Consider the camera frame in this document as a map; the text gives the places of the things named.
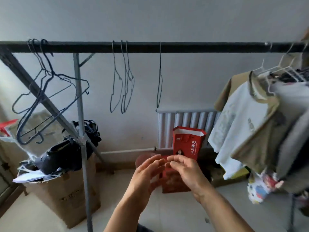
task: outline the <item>gray wall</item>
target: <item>gray wall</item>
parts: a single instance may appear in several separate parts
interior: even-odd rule
[[[292,41],[308,25],[309,0],[1,0],[0,40],[46,38],[49,41]],[[280,54],[267,56],[274,66]],[[265,54],[163,54],[162,109],[211,107],[232,75],[258,68]],[[34,77],[39,70],[31,54],[17,58]],[[122,55],[117,69],[124,76]],[[71,54],[56,54],[56,72],[73,76]],[[157,143],[156,90],[158,54],[131,54],[135,90],[126,114],[109,112],[112,54],[97,54],[82,67],[90,82],[83,97],[85,118],[97,121],[101,151],[149,148]],[[0,64],[0,98],[5,115],[25,87]],[[55,79],[52,94],[66,85]],[[74,98],[70,89],[52,101],[59,109]],[[17,108],[33,102],[25,98]],[[77,120],[76,105],[65,116]]]

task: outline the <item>rack leg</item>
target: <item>rack leg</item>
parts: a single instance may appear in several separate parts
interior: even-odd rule
[[[73,54],[73,61],[74,61],[75,78],[80,79],[79,54],[78,53]],[[80,80],[76,80],[76,93],[77,93],[77,96],[82,94],[82,83]],[[79,137],[82,138],[85,135],[82,96],[80,96],[79,99],[77,100],[77,110],[78,110],[78,117],[79,117]],[[81,153],[82,153],[84,192],[85,192],[85,204],[86,204],[86,215],[87,215],[87,230],[88,232],[93,232],[92,215],[91,215],[90,200],[89,200],[86,145],[81,145]]]
[[[294,194],[290,194],[290,196],[291,196],[291,211],[290,211],[288,229],[286,230],[287,232],[294,231],[294,212],[295,212],[296,198]]]

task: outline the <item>hand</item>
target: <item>hand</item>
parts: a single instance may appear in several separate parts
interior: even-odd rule
[[[183,182],[189,187],[195,199],[201,203],[201,199],[207,189],[213,188],[207,178],[202,173],[196,160],[183,155],[168,156],[166,167],[179,172]]]
[[[130,184],[122,198],[130,202],[130,205],[142,213],[149,202],[150,194],[160,186],[165,179],[160,178],[150,183],[150,180],[165,169],[165,159],[161,155],[155,155],[142,163],[134,172]]]

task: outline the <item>white radiator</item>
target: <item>white radiator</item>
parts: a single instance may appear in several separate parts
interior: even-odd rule
[[[158,113],[158,149],[172,148],[173,128],[184,126],[190,128],[199,128],[206,131],[207,135],[204,145],[210,145],[207,142],[214,124],[221,112],[214,109],[201,109],[192,111],[157,111]]]

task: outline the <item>floor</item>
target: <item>floor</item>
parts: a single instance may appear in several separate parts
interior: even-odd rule
[[[117,171],[113,176],[99,174],[101,186],[101,208],[93,214],[95,232],[102,232],[121,199],[131,179],[133,170]],[[217,188],[239,214],[256,232],[285,231],[288,219],[288,195],[271,195],[263,204],[253,205],[248,197],[246,182]],[[191,192],[162,194],[156,189],[151,195],[148,206],[141,214],[139,223],[162,232],[214,231],[205,222],[207,215],[197,203]],[[68,230],[65,224],[45,206],[35,195],[22,194],[9,210],[0,218],[3,232],[84,232],[86,222]],[[309,218],[298,210],[295,212],[295,231],[308,231]]]

